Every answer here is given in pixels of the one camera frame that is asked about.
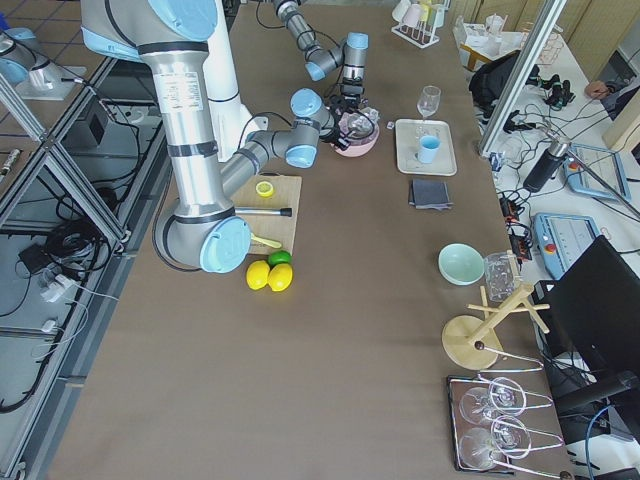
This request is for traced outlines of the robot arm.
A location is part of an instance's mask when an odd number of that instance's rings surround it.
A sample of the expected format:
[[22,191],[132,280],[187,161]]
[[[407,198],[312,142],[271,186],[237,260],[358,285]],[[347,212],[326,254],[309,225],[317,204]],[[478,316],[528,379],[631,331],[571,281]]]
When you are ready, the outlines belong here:
[[353,109],[359,108],[365,92],[364,77],[369,36],[361,32],[349,32],[334,47],[324,48],[299,7],[303,1],[272,1],[275,14],[294,38],[303,53],[305,68],[313,81],[326,78],[334,70],[341,72],[338,81],[340,97]]
[[179,198],[154,228],[160,254],[206,272],[227,273],[245,259],[251,229],[231,195],[271,159],[313,165],[319,142],[346,147],[339,118],[321,97],[301,89],[291,98],[286,131],[259,130],[218,160],[205,71],[216,33],[226,33],[218,1],[84,1],[85,45],[104,56],[141,62],[152,72]]

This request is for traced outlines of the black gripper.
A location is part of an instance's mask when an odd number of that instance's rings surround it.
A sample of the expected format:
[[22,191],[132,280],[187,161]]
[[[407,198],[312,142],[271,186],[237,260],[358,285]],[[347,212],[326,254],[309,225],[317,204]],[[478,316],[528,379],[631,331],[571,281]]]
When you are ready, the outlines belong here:
[[348,135],[340,127],[340,120],[344,113],[348,111],[346,101],[342,96],[330,96],[328,111],[331,121],[327,126],[328,132],[324,135],[324,142],[331,145],[349,145]]
[[364,93],[364,69],[345,66],[339,82],[340,95],[349,106],[359,106]]

